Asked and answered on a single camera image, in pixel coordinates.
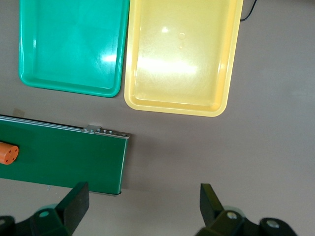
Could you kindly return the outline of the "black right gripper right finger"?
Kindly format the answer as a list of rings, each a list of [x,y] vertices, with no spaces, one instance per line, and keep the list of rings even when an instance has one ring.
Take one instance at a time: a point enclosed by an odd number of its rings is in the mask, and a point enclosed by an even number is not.
[[[234,210],[226,210],[212,186],[200,185],[199,208],[205,227],[198,236],[295,236],[297,233],[284,221],[263,218],[255,224]]]

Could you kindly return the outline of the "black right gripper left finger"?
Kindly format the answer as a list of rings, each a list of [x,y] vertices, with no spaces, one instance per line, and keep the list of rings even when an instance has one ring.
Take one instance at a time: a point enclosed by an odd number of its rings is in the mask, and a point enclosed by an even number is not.
[[[12,216],[0,217],[2,236],[71,236],[89,209],[89,185],[79,182],[55,206],[38,210],[28,219],[15,222]]]

